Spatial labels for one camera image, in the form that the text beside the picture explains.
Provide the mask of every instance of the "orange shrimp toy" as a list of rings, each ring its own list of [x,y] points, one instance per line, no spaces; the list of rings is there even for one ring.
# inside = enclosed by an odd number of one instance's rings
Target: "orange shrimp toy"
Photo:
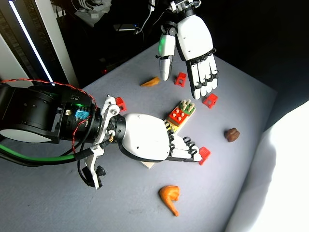
[[[168,185],[160,189],[160,197],[162,201],[167,205],[167,207],[173,212],[175,216],[178,216],[179,213],[173,205],[172,201],[178,201],[180,188],[175,185]]]

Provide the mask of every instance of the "table surface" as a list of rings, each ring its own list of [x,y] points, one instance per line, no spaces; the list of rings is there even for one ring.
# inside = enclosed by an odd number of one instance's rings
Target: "table surface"
[[[183,99],[193,99],[189,83],[173,83],[185,63],[175,55],[171,78],[154,87],[140,84],[159,75],[157,44],[87,86],[101,107],[105,96],[122,97],[128,113],[164,119]],[[100,190],[87,187],[79,178],[76,163],[28,168],[0,159],[0,227],[3,232],[219,232],[232,212],[246,177],[276,92],[216,58],[220,77],[213,91],[219,100],[213,109],[193,100],[197,111],[179,136],[190,136],[211,155],[197,163],[163,161],[152,169],[123,155],[110,145],[97,160],[107,172]],[[236,127],[240,137],[233,143],[224,130]],[[151,131],[145,129],[145,136]],[[70,147],[1,142],[23,154],[57,156]],[[174,217],[160,200],[166,185],[181,189]]]

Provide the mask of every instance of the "brown object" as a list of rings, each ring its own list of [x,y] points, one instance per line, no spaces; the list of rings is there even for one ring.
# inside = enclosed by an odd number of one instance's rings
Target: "brown object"
[[[151,87],[151,86],[155,86],[155,85],[159,84],[160,81],[161,81],[160,78],[156,76],[155,78],[151,79],[150,81],[147,81],[146,83],[144,83],[140,86]]]
[[[160,189],[160,197],[167,207],[173,212],[175,216],[179,213],[173,205],[172,201],[178,201],[180,188],[175,185],[168,185]]]
[[[224,137],[229,142],[233,142],[237,140],[239,135],[240,135],[240,132],[236,128],[229,129],[224,133]]]

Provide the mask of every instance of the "red plastic block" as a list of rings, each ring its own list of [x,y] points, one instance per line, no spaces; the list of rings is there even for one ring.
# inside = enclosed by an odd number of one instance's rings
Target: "red plastic block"
[[[181,109],[179,109],[179,108],[175,108],[169,114],[169,120],[170,120],[171,123],[175,124],[175,126],[179,126],[180,124],[182,124],[182,122],[185,120],[186,117],[188,117],[188,115],[185,114],[184,112],[182,112]]]
[[[217,103],[217,100],[218,100],[218,96],[211,93],[204,101],[203,101],[203,104],[208,106],[208,108],[212,108],[216,103]]]
[[[115,99],[116,99],[116,105],[118,105],[120,108],[120,112],[126,111],[126,103],[124,102],[124,100],[122,100],[122,98],[120,97]]]
[[[211,152],[210,152],[207,148],[201,147],[201,148],[199,149],[199,154],[201,155],[202,160],[199,161],[198,163],[199,163],[199,165],[202,166],[203,163],[205,162],[205,160],[207,160],[207,158],[208,158],[209,155],[211,154]]]
[[[180,72],[176,78],[175,85],[184,87],[187,74]]]

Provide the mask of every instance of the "white light strip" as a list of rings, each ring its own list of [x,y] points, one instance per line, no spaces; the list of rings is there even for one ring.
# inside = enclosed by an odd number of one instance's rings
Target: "white light strip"
[[[25,36],[27,37],[27,39],[28,39],[28,41],[29,41],[29,44],[30,44],[31,47],[32,47],[32,50],[34,51],[35,55],[37,56],[37,58],[38,58],[38,60],[39,60],[39,62],[40,62],[40,64],[41,64],[42,68],[44,69],[44,72],[46,73],[46,75],[47,75],[49,81],[50,81],[50,82],[54,82],[54,81],[52,80],[52,77],[50,76],[50,74],[49,74],[47,68],[45,67],[45,65],[44,65],[44,63],[43,63],[43,60],[41,59],[40,54],[38,53],[38,50],[37,50],[36,47],[34,46],[34,43],[33,43],[32,39],[31,39],[31,37],[30,37],[30,35],[29,35],[29,33],[28,33],[26,27],[25,27],[24,22],[21,20],[21,17],[19,16],[19,13],[18,13],[18,11],[17,11],[17,9],[16,9],[16,7],[15,7],[15,5],[14,5],[14,2],[10,0],[10,1],[9,1],[9,4],[10,4],[10,6],[11,6],[11,8],[12,8],[12,10],[13,10],[13,12],[14,12],[14,14],[15,14],[15,16],[16,16],[16,18],[17,18],[19,24],[20,24],[20,26],[21,26],[21,28],[22,28],[23,31],[24,31],[24,34],[25,34]]]

